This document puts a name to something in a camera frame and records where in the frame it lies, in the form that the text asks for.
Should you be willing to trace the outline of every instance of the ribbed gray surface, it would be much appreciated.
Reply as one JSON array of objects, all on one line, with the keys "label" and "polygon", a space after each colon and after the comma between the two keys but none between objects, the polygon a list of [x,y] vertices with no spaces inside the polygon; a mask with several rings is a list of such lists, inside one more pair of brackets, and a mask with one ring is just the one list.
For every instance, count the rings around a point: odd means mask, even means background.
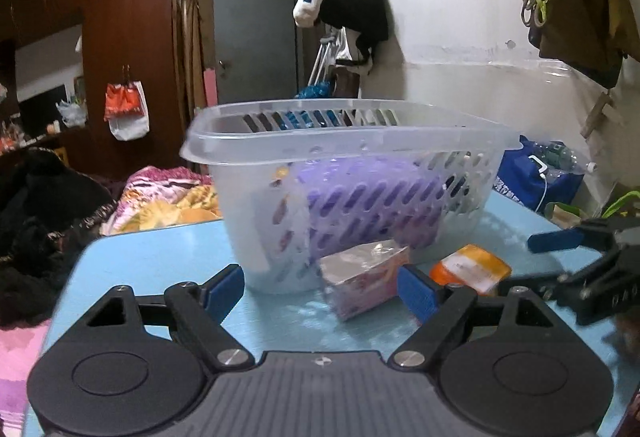
[{"label": "ribbed gray surface", "polygon": [[269,353],[222,375],[203,403],[162,437],[486,437],[454,416],[421,374],[374,352]]}]

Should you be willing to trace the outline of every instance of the black monitor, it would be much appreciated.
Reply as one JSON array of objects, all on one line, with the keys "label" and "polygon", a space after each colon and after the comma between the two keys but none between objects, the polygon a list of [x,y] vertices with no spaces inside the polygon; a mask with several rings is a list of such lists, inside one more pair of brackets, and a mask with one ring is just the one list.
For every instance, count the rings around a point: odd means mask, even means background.
[{"label": "black monitor", "polygon": [[47,125],[55,120],[60,122],[60,129],[64,130],[65,124],[56,108],[56,103],[66,102],[66,89],[64,85],[55,87],[50,91],[36,94],[28,100],[18,104],[20,108],[20,119],[25,134],[32,138],[37,138],[47,133]]}]

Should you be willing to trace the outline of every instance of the wooden wardrobe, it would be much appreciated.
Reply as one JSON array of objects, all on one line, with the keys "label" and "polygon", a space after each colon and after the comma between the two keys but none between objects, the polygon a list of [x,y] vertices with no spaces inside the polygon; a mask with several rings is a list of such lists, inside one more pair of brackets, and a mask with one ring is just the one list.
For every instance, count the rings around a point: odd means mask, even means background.
[{"label": "wooden wardrobe", "polygon": [[[184,162],[184,99],[174,52],[179,38],[177,0],[0,0],[0,41],[17,47],[82,23],[82,61],[88,107],[86,128],[67,136],[70,165],[80,172],[126,178],[146,165]],[[104,117],[107,83],[139,80],[150,131],[118,141]]]}]

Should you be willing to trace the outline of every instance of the clear plastic bag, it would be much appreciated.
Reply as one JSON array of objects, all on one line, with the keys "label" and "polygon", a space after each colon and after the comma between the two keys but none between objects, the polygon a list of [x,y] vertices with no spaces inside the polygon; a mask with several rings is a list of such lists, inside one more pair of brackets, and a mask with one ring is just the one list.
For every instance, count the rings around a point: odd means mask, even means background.
[{"label": "clear plastic bag", "polygon": [[60,102],[56,108],[67,127],[84,127],[86,123],[86,109],[77,103]]}]

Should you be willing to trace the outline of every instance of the table top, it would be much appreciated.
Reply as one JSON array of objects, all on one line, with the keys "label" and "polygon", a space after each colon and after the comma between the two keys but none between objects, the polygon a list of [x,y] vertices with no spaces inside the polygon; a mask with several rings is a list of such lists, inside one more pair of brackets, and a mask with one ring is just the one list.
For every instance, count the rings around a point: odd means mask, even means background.
[{"label": "table top", "polygon": [[[599,253],[578,248],[548,255],[531,255],[526,240],[555,226],[542,217],[492,192],[471,242],[505,260],[513,274],[565,269],[577,271]],[[49,348],[109,288],[128,284],[138,295],[158,294],[179,281],[202,283],[228,263],[234,254],[222,221],[168,227],[116,235],[92,243],[69,279],[53,316],[44,344]],[[620,356],[610,344],[612,322],[575,327],[567,309],[555,311],[607,364],[615,392],[598,435],[610,437],[640,383],[640,367]],[[265,350],[362,351],[379,350],[385,359],[415,330],[416,324],[399,299],[391,300],[348,322],[340,322],[319,292],[263,295],[247,290],[223,327],[258,358]],[[149,332],[168,337],[159,327]],[[31,408],[23,435],[42,434]]]}]

